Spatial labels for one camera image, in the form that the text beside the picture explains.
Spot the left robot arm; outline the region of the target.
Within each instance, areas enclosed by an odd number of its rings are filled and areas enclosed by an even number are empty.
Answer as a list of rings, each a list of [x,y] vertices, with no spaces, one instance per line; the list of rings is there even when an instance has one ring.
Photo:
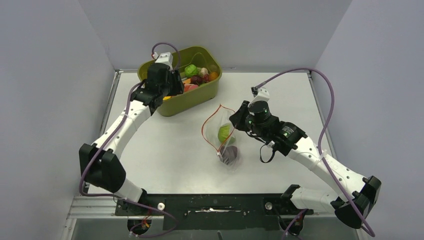
[[[139,204],[146,191],[127,178],[120,157],[139,127],[162,105],[164,97],[183,94],[179,70],[164,63],[153,63],[147,77],[128,93],[126,106],[104,134],[91,144],[84,143],[78,152],[81,169],[79,192],[84,183],[107,191],[106,196]]]

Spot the green bumpy lime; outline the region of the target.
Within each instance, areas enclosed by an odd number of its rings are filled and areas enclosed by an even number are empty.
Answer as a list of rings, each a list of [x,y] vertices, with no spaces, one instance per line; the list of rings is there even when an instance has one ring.
[[[199,69],[196,65],[190,64],[184,68],[184,74],[187,78],[191,78],[192,76],[199,74]]]

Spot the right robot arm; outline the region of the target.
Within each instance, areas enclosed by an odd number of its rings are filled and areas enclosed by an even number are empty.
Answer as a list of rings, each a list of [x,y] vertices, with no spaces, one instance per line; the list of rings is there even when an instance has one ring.
[[[243,101],[229,117],[233,127],[252,134],[272,148],[311,171],[324,181],[330,191],[307,189],[292,184],[282,195],[281,207],[289,214],[298,209],[315,213],[334,213],[353,229],[364,226],[378,200],[382,182],[375,176],[365,177],[319,150],[313,140],[298,126],[281,121],[271,114],[266,101]]]

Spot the green cabbage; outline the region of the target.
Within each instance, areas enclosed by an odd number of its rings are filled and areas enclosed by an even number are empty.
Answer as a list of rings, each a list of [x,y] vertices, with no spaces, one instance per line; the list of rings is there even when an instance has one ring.
[[[236,138],[234,136],[230,136],[232,133],[233,126],[231,123],[223,124],[218,130],[218,140],[221,144],[226,144],[228,142],[229,145],[234,144]]]

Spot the purple red onion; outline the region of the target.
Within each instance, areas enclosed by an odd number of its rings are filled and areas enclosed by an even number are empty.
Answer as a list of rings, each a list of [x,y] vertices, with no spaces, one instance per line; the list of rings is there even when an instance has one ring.
[[[223,146],[219,149],[219,159],[222,163],[230,166],[236,163],[238,160],[239,149],[234,146]]]

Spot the clear zip top bag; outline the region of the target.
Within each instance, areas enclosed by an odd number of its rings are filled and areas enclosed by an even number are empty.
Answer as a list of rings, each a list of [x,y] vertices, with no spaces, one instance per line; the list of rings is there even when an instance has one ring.
[[[230,121],[234,113],[220,104],[201,126],[203,139],[214,149],[219,162],[229,168],[236,167],[240,159],[237,131]]]

